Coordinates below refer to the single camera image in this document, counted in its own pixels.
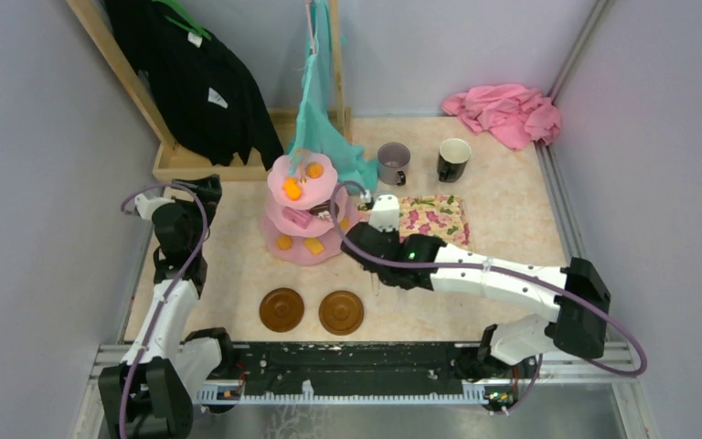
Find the grey mug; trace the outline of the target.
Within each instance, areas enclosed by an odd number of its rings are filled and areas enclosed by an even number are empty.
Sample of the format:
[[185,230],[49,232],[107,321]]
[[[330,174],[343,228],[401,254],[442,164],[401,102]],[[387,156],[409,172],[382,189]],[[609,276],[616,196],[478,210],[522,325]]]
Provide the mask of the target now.
[[407,183],[411,153],[402,143],[386,143],[378,149],[378,179],[387,185],[401,187]]

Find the floral serving tray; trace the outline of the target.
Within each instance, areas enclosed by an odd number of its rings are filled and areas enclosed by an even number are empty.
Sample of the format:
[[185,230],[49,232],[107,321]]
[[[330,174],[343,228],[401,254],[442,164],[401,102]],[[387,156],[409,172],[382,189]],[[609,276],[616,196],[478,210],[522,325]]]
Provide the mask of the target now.
[[456,195],[399,198],[399,237],[436,236],[464,248],[471,247],[471,231],[463,199]]

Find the black mug white inside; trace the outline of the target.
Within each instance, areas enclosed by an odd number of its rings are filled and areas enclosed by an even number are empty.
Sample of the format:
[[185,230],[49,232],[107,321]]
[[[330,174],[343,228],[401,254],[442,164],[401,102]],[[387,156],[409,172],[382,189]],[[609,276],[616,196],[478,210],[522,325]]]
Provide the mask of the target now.
[[439,146],[438,179],[444,183],[458,181],[471,157],[472,148],[466,141],[458,138],[444,140]]

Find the green clothes hanger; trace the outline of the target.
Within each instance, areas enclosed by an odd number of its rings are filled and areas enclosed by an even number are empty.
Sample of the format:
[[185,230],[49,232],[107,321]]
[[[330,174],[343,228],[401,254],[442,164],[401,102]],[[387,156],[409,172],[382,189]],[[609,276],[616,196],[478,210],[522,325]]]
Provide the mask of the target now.
[[153,3],[165,5],[171,11],[171,15],[165,15],[165,19],[173,25],[180,27],[197,35],[205,40],[211,40],[210,33],[205,30],[188,12],[175,0],[153,0]]

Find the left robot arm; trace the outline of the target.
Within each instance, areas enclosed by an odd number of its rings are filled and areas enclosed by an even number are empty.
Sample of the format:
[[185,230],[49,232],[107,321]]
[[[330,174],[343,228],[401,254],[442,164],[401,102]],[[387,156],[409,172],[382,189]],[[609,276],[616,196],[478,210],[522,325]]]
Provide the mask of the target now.
[[112,438],[187,438],[204,382],[210,375],[224,379],[238,365],[222,328],[183,338],[207,279],[202,247],[222,197],[220,179],[175,179],[168,187],[189,198],[151,197],[144,188],[121,204],[122,211],[132,206],[133,214],[152,222],[159,246],[147,316],[120,362],[98,378]]

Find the teal hanging shirt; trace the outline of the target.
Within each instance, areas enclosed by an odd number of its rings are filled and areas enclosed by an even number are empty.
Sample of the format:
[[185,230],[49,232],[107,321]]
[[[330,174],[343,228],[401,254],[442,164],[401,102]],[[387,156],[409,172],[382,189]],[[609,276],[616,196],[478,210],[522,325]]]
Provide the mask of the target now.
[[363,146],[349,143],[329,117],[329,98],[335,91],[329,4],[309,1],[307,7],[309,29],[305,43],[303,95],[298,107],[296,132],[287,154],[290,158],[298,150],[324,154],[340,180],[353,180],[367,190],[374,190],[378,185],[376,161],[366,158]]

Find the orange biscuit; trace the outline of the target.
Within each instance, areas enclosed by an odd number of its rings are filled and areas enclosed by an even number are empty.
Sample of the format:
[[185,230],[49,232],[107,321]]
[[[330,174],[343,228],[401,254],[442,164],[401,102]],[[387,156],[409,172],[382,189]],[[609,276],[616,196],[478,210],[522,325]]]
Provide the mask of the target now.
[[325,246],[318,238],[305,238],[303,245],[313,256],[318,256],[325,251]]

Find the chocolate cake slice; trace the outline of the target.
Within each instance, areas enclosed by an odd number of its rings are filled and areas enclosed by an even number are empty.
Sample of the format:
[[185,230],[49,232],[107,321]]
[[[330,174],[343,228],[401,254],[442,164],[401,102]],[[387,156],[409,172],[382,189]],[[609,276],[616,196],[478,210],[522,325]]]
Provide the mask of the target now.
[[320,220],[330,220],[331,219],[331,209],[333,207],[333,202],[327,200],[321,204],[311,207],[308,212]]

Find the orange croissant pastry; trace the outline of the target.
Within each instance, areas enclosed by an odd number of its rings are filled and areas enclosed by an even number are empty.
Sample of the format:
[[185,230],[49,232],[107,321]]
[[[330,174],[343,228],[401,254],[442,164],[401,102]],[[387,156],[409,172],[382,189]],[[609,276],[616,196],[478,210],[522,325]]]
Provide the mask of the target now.
[[285,197],[291,201],[299,200],[303,195],[301,181],[296,177],[286,177],[282,185],[282,190]]

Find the orange macaron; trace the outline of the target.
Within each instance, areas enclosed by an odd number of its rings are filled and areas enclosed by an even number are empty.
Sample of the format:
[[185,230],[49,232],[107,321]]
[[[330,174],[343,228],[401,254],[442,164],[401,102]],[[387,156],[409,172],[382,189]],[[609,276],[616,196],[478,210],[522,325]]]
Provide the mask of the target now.
[[304,175],[310,179],[320,178],[324,173],[324,166],[319,162],[311,162],[305,166]]
[[276,240],[276,245],[280,251],[283,251],[283,252],[288,251],[293,246],[293,238],[291,236],[282,234]]

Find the brown wooden coaster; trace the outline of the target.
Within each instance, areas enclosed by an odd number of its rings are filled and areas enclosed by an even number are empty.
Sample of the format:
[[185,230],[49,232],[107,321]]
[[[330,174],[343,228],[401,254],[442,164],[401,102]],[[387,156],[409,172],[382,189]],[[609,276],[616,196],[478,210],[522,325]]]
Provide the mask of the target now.
[[303,320],[303,299],[291,288],[274,289],[261,300],[259,316],[262,324],[270,331],[289,332]]
[[338,290],[322,300],[318,315],[322,327],[327,332],[347,336],[361,327],[365,318],[365,308],[358,295]]

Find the pink wafer biscuit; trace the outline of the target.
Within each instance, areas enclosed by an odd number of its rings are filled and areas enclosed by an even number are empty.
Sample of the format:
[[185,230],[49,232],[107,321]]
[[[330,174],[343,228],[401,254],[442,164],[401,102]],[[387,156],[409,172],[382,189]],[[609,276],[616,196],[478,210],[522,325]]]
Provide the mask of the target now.
[[309,210],[299,210],[289,207],[282,208],[282,216],[295,227],[303,230],[308,228],[314,218]]

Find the wooden clothes rack frame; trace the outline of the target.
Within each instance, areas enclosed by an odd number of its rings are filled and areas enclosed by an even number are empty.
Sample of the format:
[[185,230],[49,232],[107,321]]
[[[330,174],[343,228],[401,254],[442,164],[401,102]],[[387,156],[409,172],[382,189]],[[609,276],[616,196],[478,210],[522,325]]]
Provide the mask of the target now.
[[[88,0],[68,0],[67,5],[158,138],[159,147],[153,164],[153,175],[158,181],[167,183],[175,178],[198,179],[211,175],[218,175],[223,181],[257,181],[266,178],[267,173],[261,164],[261,156],[256,151],[251,153],[247,163],[235,158],[229,166],[213,166],[205,157],[189,151],[178,143],[168,129],[149,91],[144,87],[143,82],[138,78],[117,45],[104,20],[101,3]],[[352,109],[345,106],[339,7],[336,1],[329,1],[327,5],[332,60],[331,79],[335,92],[335,108],[329,110],[328,115],[330,122],[338,132],[350,142],[353,140]]]

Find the aluminium frame rail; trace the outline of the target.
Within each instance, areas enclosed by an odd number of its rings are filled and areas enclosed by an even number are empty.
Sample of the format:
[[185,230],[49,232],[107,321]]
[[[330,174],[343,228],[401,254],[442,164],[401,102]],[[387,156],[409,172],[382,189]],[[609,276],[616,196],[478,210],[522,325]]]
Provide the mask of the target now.
[[[613,1],[588,1],[585,17],[579,30],[569,43],[555,79],[548,89],[548,96],[557,105],[565,101],[571,83],[579,75],[584,59],[599,34],[601,25],[615,6]],[[537,160],[545,178],[546,189],[556,219],[560,242],[567,257],[591,257],[585,229],[586,222],[578,212],[580,185],[577,168],[558,144],[537,144]],[[625,438],[658,438],[642,386],[637,378],[615,381],[610,385],[612,417]]]

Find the black hanging shirt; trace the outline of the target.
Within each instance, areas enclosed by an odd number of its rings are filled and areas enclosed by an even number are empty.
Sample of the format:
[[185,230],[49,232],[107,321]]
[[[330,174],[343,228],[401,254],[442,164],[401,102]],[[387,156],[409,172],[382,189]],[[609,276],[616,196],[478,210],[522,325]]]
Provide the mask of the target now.
[[282,156],[260,88],[244,63],[210,31],[211,40],[173,25],[153,1],[104,4],[113,36],[135,72],[145,76],[158,111],[183,147],[228,166],[258,151],[265,169]]

